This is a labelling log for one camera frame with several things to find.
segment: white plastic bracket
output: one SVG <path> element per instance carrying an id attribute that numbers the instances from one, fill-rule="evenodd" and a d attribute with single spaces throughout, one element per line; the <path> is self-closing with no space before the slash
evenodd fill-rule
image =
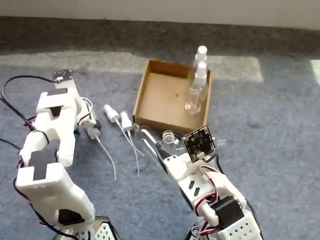
<path id="1" fill-rule="evenodd" d="M 243 210 L 244 217 L 227 228 L 213 234 L 217 240 L 262 240 L 260 229 L 254 216 L 248 210 Z"/>

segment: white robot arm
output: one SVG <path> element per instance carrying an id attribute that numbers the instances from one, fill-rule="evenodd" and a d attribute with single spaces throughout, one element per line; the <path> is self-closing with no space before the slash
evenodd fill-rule
<path id="1" fill-rule="evenodd" d="M 186 240 L 262 240 L 253 214 L 246 210 L 245 197 L 226 175 L 215 169 L 213 157 L 200 151 L 201 157 L 192 161 L 190 152 L 177 156 L 161 151 L 157 145 L 162 168 L 174 179 L 190 208 L 199 216 Z"/>
<path id="2" fill-rule="evenodd" d="M 74 130 L 84 125 L 91 139 L 100 135 L 92 103 L 79 96 L 72 70 L 53 74 L 56 89 L 40 96 L 33 130 L 26 137 L 20 155 L 16 188 L 25 194 L 34 210 L 50 225 L 81 236 L 94 236 L 95 208 L 86 193 L 73 183 L 65 168 L 73 163 Z M 59 148 L 47 148 L 59 140 Z"/>

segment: clear plastic tube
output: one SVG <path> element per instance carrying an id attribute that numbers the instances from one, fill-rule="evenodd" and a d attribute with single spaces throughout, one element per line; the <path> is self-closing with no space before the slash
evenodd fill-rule
<path id="1" fill-rule="evenodd" d="M 99 143 L 99 145 L 102 147 L 103 151 L 106 153 L 106 155 L 109 157 L 110 159 L 110 162 L 112 164 L 112 167 L 113 167 L 113 175 L 114 175 L 114 180 L 116 181 L 117 180 L 117 172 L 116 172 L 116 166 L 115 166 L 115 163 L 110 155 L 110 153 L 108 152 L 108 150 L 105 148 L 105 146 L 101 143 L 99 137 L 95 137 L 96 141 Z"/>
<path id="2" fill-rule="evenodd" d="M 144 156 L 144 153 L 141 152 L 139 149 L 137 149 L 132 143 L 131 141 L 129 140 L 129 138 L 127 137 L 125 131 L 123 130 L 120 122 L 116 119 L 115 120 L 116 124 L 118 124 L 119 128 L 121 129 L 121 132 L 123 133 L 123 135 L 125 136 L 126 140 L 128 141 L 128 143 L 131 145 L 131 147 L 133 147 L 139 154 L 141 154 L 141 156 Z"/>
<path id="3" fill-rule="evenodd" d="M 128 136 L 129 136 L 129 139 L 130 139 L 132 145 L 135 146 L 135 145 L 134 145 L 134 142 L 132 141 L 132 137 L 131 137 L 130 131 L 128 130 L 127 133 L 128 133 Z M 133 151 L 134 151 L 134 156 L 135 156 L 135 160 L 136 160 L 136 168 L 137 168 L 138 178 L 140 178 L 139 159 L 138 159 L 136 147 L 133 148 Z"/>

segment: cardboard box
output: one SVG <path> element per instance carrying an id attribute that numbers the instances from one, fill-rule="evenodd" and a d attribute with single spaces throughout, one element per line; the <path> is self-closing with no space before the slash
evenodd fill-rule
<path id="1" fill-rule="evenodd" d="M 189 114 L 185 110 L 188 74 L 191 66 L 148 60 L 133 110 L 133 121 L 138 125 L 190 133 L 207 124 L 211 95 L 211 72 L 207 74 L 208 94 L 201 112 Z"/>

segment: bottle cap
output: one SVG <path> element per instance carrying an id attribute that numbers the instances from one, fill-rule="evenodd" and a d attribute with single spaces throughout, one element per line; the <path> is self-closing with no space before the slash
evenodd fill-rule
<path id="1" fill-rule="evenodd" d="M 110 122 L 114 123 L 116 122 L 116 120 L 118 120 L 120 118 L 119 114 L 117 113 L 116 110 L 114 110 L 110 105 L 104 105 L 103 108 L 106 116 L 108 117 L 108 119 L 110 120 Z"/>
<path id="2" fill-rule="evenodd" d="M 198 52 L 195 55 L 196 60 L 199 62 L 203 62 L 207 60 L 207 47 L 206 46 L 199 46 Z"/>
<path id="3" fill-rule="evenodd" d="M 194 83 L 201 87 L 207 84 L 207 63 L 205 61 L 199 62 L 194 75 Z"/>
<path id="4" fill-rule="evenodd" d="M 130 120 L 128 114 L 125 111 L 120 113 L 121 116 L 121 127 L 126 131 L 131 131 L 133 129 L 132 121 Z"/>

